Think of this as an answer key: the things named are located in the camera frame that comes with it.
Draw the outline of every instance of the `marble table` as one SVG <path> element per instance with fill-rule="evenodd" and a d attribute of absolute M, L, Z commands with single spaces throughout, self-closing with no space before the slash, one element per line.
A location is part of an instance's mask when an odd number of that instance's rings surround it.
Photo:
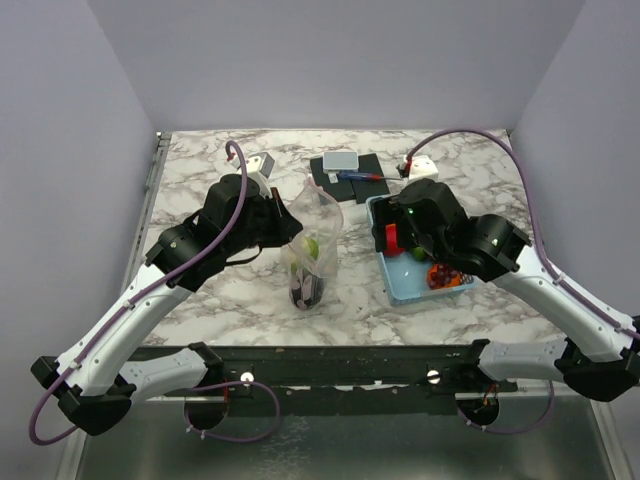
<path fill-rule="evenodd" d="M 504 131 L 494 132 L 507 140 Z M 276 160 L 271 184 L 285 201 L 301 191 L 308 160 L 324 150 L 376 153 L 386 174 L 428 131 L 242 130 L 178 132 L 171 140 L 145 251 L 159 233 L 201 208 L 209 186 L 232 173 L 224 143 L 236 140 L 245 153 L 268 151 Z M 508 156 L 488 140 L 471 135 L 441 138 L 425 147 L 471 215 L 504 215 L 530 233 L 526 200 Z M 390 185 L 392 193 L 400 188 Z M 339 240 L 336 289 L 312 310 L 295 308 L 279 252 L 267 251 L 246 266 L 210 279 L 171 312 L 146 345 L 400 345 L 545 341 L 560 335 L 547 320 L 493 285 L 458 297 L 390 307 L 364 205 L 341 204 L 345 222 Z"/>

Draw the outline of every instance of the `plastic bag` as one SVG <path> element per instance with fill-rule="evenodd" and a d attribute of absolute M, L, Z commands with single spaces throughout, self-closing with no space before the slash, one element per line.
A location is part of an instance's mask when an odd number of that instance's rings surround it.
<path fill-rule="evenodd" d="M 287 210 L 303 225 L 280 250 L 289 275 L 289 298 L 305 310 L 317 305 L 338 274 L 338 237 L 344 218 L 340 205 L 309 177 Z"/>

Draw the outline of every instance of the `gray wall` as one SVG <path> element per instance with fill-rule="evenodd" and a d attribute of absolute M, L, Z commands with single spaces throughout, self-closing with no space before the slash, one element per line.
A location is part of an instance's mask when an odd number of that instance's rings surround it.
<path fill-rule="evenodd" d="M 47 479 L 29 367 L 115 299 L 155 135 L 83 0 L 1 2 L 0 65 L 0 477 Z M 52 408 L 40 432 L 66 425 Z"/>
<path fill-rule="evenodd" d="M 158 129 L 513 127 L 583 0 L 89 0 Z"/>
<path fill-rule="evenodd" d="M 512 136 L 552 258 L 640 314 L 640 3 L 589 0 Z M 614 403 L 640 478 L 640 389 Z"/>

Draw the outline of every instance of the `purple cable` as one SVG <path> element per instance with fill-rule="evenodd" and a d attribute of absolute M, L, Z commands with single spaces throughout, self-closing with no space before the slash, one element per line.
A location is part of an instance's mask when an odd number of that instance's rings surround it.
<path fill-rule="evenodd" d="M 225 225 L 225 227 L 222 229 L 220 234 L 213 240 L 213 242 L 211 242 L 209 244 L 209 246 L 207 246 L 207 248 L 205 248 L 202 252 L 200 252 L 198 255 L 193 257 L 188 262 L 183 263 L 182 265 L 180 265 L 175 270 L 172 270 L 171 272 L 167 273 L 164 277 L 156 280 L 155 282 L 153 282 L 148 287 L 144 288 L 143 290 L 140 290 L 140 292 L 138 292 L 136 295 L 131 297 L 129 299 L 129 302 L 132 305 L 135 305 L 142 298 L 144 298 L 147 295 L 149 295 L 151 292 L 156 290 L 158 287 L 160 287 L 161 285 L 164 285 L 165 283 L 167 283 L 172 278 L 180 275 L 182 272 L 184 272 L 188 268 L 191 268 L 196 263 L 201 261 L 204 257 L 206 257 L 209 253 L 211 253 L 211 251 L 214 248 L 216 248 L 218 245 L 220 245 L 220 242 L 222 242 L 222 240 L 224 240 L 224 238 L 229 234 L 229 232 L 233 228 L 233 225 L 236 223 L 236 221 L 238 220 L 238 217 L 240 216 L 240 212 L 242 211 L 242 206 L 244 205 L 244 201 L 245 201 L 245 198 L 247 196 L 247 178 L 248 178 L 248 174 L 247 174 L 246 161 L 245 161 L 245 158 L 244 158 L 244 154 L 242 153 L 242 150 L 240 149 L 240 146 L 236 142 L 234 142 L 233 140 L 229 140 L 226 143 L 225 151 L 227 152 L 227 157 L 229 159 L 233 157 L 233 153 L 231 152 L 231 148 L 233 148 L 235 150 L 236 154 L 238 155 L 238 159 L 240 160 L 240 169 L 242 171 L 242 181 L 240 183 L 240 197 L 238 198 L 238 203 L 236 204 L 236 208 L 233 211 L 233 214 L 231 215 L 231 218 L 229 219 L 229 222 L 227 223 L 227 225 Z M 109 320 L 107 320 L 105 322 L 105 324 L 100 328 L 100 330 L 98 330 L 98 332 L 93 336 L 93 338 L 87 342 L 86 346 L 80 351 L 78 356 L 74 359 L 74 362 L 77 365 L 81 364 L 82 360 L 85 359 L 85 357 L 93 349 L 93 347 L 96 345 L 96 343 L 98 343 L 100 341 L 100 339 L 104 336 L 104 334 L 128 310 L 129 309 L 124 307 L 124 306 L 120 307 L 116 311 L 116 313 L 114 313 L 113 316 L 111 318 L 109 318 Z M 38 400 L 38 403 L 36 404 L 35 408 L 33 409 L 33 413 L 31 414 L 31 418 L 29 419 L 29 439 L 31 439 L 31 441 L 33 443 L 35 443 L 36 445 L 46 446 L 46 445 L 51 445 L 51 444 L 54 444 L 56 442 L 59 442 L 63 438 L 66 438 L 69 435 L 71 435 L 78 428 L 78 427 L 71 427 L 69 430 L 61 433 L 60 435 L 57 435 L 57 436 L 55 436 L 53 438 L 44 439 L 44 440 L 41 439 L 40 437 L 38 437 L 38 434 L 36 433 L 36 424 L 38 422 L 38 416 L 40 415 L 40 412 L 42 411 L 42 408 L 44 407 L 45 403 L 47 403 L 47 400 L 49 400 L 49 397 L 51 397 L 53 395 L 53 392 L 56 391 L 56 389 L 67 379 L 67 377 L 69 377 L 69 375 L 71 375 L 73 370 L 74 370 L 73 368 L 69 367 L 64 372 L 62 372 L 62 374 L 51 384 L 51 386 L 49 388 L 47 388 L 47 390 L 44 392 L 44 395 L 42 396 L 42 398 L 40 398 L 40 400 Z"/>
<path fill-rule="evenodd" d="M 553 382 L 549 382 L 549 403 L 547 405 L 547 409 L 545 410 L 545 412 L 542 414 L 542 416 L 538 420 L 533 422 L 531 425 L 527 425 L 526 427 L 522 427 L 522 428 L 516 428 L 514 430 L 503 430 L 501 428 L 491 428 L 483 425 L 478 425 L 477 423 L 473 423 L 462 412 L 462 410 L 460 410 L 460 407 L 458 407 L 458 415 L 460 415 L 464 419 L 464 421 L 468 426 L 470 426 L 471 428 L 475 428 L 476 430 L 481 430 L 484 433 L 492 433 L 494 435 L 518 435 L 520 433 L 530 432 L 531 430 L 538 428 L 544 422 L 546 422 L 551 416 L 551 413 L 553 412 L 553 407 L 555 406 L 555 403 L 556 403 L 555 389 L 553 388 Z"/>
<path fill-rule="evenodd" d="M 269 427 L 269 429 L 266 432 L 261 433 L 260 435 L 256 435 L 254 437 L 242 438 L 242 437 L 229 437 L 227 435 L 211 433 L 205 430 L 198 430 L 191 424 L 189 413 L 185 411 L 184 419 L 187 422 L 187 425 L 189 426 L 189 430 L 193 430 L 194 432 L 197 432 L 200 435 L 204 435 L 205 437 L 215 438 L 217 440 L 223 440 L 225 442 L 232 442 L 232 443 L 254 443 L 254 442 L 259 442 L 260 440 L 264 440 L 265 438 L 273 435 L 275 431 L 278 429 L 278 427 L 280 426 L 280 402 L 278 401 L 278 397 L 276 396 L 274 391 L 271 390 L 269 387 L 267 387 L 265 384 L 260 382 L 243 382 L 243 381 L 236 380 L 234 382 L 225 382 L 225 383 L 218 383 L 215 385 L 207 385 L 206 387 L 190 388 L 189 391 L 190 392 L 206 392 L 208 390 L 215 390 L 217 388 L 236 387 L 236 386 L 247 385 L 247 384 L 261 388 L 262 390 L 267 392 L 269 396 L 271 396 L 271 398 L 273 399 L 273 406 L 276 408 L 275 418 L 273 420 L 273 423 L 271 424 L 271 427 Z"/>
<path fill-rule="evenodd" d="M 436 132 L 433 135 L 431 135 L 431 136 L 425 138 L 424 140 L 422 140 L 415 147 L 413 147 L 411 149 L 411 151 L 407 154 L 407 159 L 412 159 L 413 156 L 416 154 L 416 152 L 418 150 L 420 150 L 422 147 L 424 147 L 427 143 L 430 143 L 431 141 L 435 140 L 436 138 L 440 138 L 440 137 L 443 137 L 445 135 L 450 135 L 452 133 L 472 133 L 472 134 L 475 134 L 475 135 L 480 135 L 482 137 L 488 138 L 492 142 L 494 142 L 497 145 L 499 145 L 507 153 L 507 155 L 509 155 L 509 157 L 511 157 L 511 160 L 513 160 L 513 163 L 516 165 L 516 168 L 518 169 L 518 173 L 520 174 L 520 178 L 522 179 L 522 185 L 524 186 L 524 193 L 525 193 L 525 196 L 527 197 L 527 201 L 529 203 L 529 216 L 531 217 L 531 226 L 533 227 L 533 241 L 534 241 L 535 246 L 536 246 L 536 253 L 537 253 L 538 258 L 540 259 L 540 262 L 542 263 L 542 265 L 544 265 L 544 267 L 549 272 L 549 275 L 551 275 L 551 278 L 553 278 L 553 280 L 558 285 L 560 285 L 562 288 L 564 288 L 575 300 L 577 300 L 578 303 L 583 305 L 585 308 L 587 308 L 589 311 L 591 311 L 597 317 L 599 317 L 602 320 L 604 320 L 605 322 L 607 322 L 616 331 L 623 332 L 624 334 L 628 335 L 631 338 L 634 338 L 636 340 L 640 340 L 640 334 L 639 333 L 634 332 L 633 330 L 630 330 L 628 328 L 622 328 L 622 325 L 620 324 L 620 322 L 618 322 L 616 319 L 614 319 L 613 317 L 608 315 L 606 312 L 602 311 L 593 302 L 591 302 L 587 297 L 585 297 L 579 291 L 577 291 L 575 288 L 573 288 L 564 279 L 560 278 L 560 274 L 555 270 L 555 268 L 551 264 L 551 261 L 547 257 L 547 253 L 546 253 L 546 251 L 544 249 L 544 245 L 542 243 L 542 233 L 540 231 L 540 225 L 538 224 L 538 216 L 537 216 L 536 206 L 535 206 L 535 202 L 533 200 L 533 194 L 532 194 L 532 190 L 531 190 L 529 181 L 527 179 L 527 175 L 525 174 L 524 169 L 522 167 L 522 162 L 518 159 L 518 157 L 516 156 L 515 152 L 511 149 L 511 147 L 509 147 L 509 145 L 507 145 L 505 142 L 503 142 L 498 137 L 496 137 L 495 135 L 493 135 L 493 134 L 491 134 L 489 132 L 483 132 L 482 130 L 477 130 L 477 129 L 474 129 L 474 128 L 450 128 L 450 129 L 441 130 L 439 132 Z"/>

